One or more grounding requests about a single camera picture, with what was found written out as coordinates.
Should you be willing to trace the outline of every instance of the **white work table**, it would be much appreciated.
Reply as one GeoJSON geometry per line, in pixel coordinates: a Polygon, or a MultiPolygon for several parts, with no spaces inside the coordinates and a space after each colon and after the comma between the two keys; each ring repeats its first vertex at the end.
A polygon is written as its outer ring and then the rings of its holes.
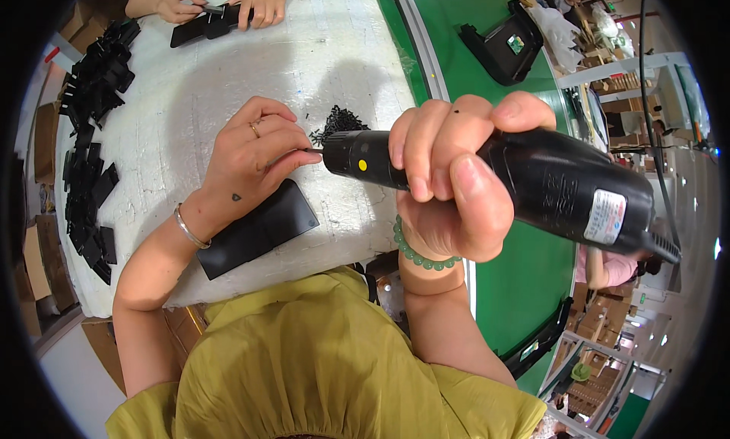
{"type": "MultiPolygon", "coordinates": [[[[98,224],[114,229],[118,265],[112,265],[111,286],[76,254],[65,234],[61,165],[76,137],[68,136],[66,116],[59,122],[60,239],[87,316],[111,315],[124,264],[175,204],[201,186],[216,134],[250,97],[284,102],[307,133],[324,127],[333,105],[380,130],[414,106],[376,0],[287,0],[286,21],[277,26],[176,49],[169,47],[174,25],[147,16],[140,26],[129,62],[136,78],[121,95],[126,104],[111,110],[103,131],[94,133],[105,168],[114,162],[120,178],[98,212],[98,224]]],[[[334,176],[322,164],[300,168],[291,178],[320,226],[213,281],[194,258],[168,306],[232,298],[396,248],[393,191],[334,176]]]]}

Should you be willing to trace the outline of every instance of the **black electric screwdriver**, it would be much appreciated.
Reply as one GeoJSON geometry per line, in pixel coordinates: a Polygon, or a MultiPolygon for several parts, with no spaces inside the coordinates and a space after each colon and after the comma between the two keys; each ring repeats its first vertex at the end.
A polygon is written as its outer ring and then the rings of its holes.
{"type": "MultiPolygon", "coordinates": [[[[336,175],[409,190],[405,171],[390,163],[389,134],[333,133],[321,151],[314,151],[322,153],[325,167],[336,175]]],[[[654,208],[649,181],[612,164],[592,146],[542,128],[496,131],[477,155],[505,183],[516,219],[610,252],[644,249],[669,263],[681,260],[674,243],[648,231],[654,208]]]]}

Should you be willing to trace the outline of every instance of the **ring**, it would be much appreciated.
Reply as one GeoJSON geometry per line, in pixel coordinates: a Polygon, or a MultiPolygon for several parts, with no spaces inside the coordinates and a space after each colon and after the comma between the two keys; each ring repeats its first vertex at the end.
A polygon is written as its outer ring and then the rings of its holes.
{"type": "Polygon", "coordinates": [[[257,138],[261,138],[261,135],[259,134],[259,130],[256,129],[256,126],[253,125],[253,122],[249,122],[248,125],[251,126],[251,130],[253,130],[253,134],[256,135],[257,138]]]}

